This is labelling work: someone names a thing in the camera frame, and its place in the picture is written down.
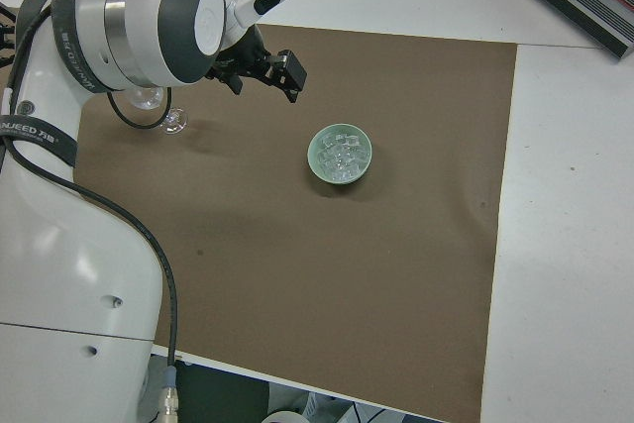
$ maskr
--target black button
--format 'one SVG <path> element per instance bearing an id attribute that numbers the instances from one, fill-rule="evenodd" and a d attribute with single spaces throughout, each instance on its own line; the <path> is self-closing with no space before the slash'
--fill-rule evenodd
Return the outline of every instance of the black button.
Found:
<path id="1" fill-rule="evenodd" d="M 281 0 L 256 0 L 256 2 L 254 2 L 254 9 L 256 9 L 256 12 L 260 15 L 264 15 L 279 2 L 281 2 Z"/>

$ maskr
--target cable connector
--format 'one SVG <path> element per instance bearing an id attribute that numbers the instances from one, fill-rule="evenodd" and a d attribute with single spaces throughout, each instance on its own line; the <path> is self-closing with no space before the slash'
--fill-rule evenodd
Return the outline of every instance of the cable connector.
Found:
<path id="1" fill-rule="evenodd" d="M 178 392 L 176 391 L 176 367 L 164 371 L 165 384 L 160 391 L 157 423 L 178 423 Z"/>

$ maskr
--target brown mat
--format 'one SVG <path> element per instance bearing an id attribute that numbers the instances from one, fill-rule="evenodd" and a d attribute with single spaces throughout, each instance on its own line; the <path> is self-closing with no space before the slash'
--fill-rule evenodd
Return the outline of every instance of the brown mat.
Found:
<path id="1" fill-rule="evenodd" d="M 184 352 L 478 421 L 515 45 L 263 31 L 308 70 L 297 104 L 250 80 L 240 97 L 204 81 L 174 92 L 190 124 L 167 136 L 129 129 L 97 98 L 77 182 L 160 239 Z M 374 146 L 344 187 L 306 163 L 337 122 Z"/>

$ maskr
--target white table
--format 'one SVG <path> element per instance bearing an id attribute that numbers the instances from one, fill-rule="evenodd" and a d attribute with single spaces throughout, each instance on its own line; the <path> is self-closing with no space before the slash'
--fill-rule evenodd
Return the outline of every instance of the white table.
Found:
<path id="1" fill-rule="evenodd" d="M 288 0 L 266 21 L 520 44 L 482 422 L 634 421 L 634 58 L 538 0 Z"/>

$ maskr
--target clear glass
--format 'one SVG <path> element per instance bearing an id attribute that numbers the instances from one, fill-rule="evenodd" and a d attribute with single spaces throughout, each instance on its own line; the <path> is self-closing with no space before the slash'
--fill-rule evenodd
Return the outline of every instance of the clear glass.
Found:
<path id="1" fill-rule="evenodd" d="M 187 126 L 187 113 L 180 108 L 171 108 L 160 125 L 166 134 L 176 134 Z"/>
<path id="2" fill-rule="evenodd" d="M 123 94 L 133 106 L 146 111 L 157 109 L 163 98 L 162 88 L 134 87 L 126 89 Z"/>

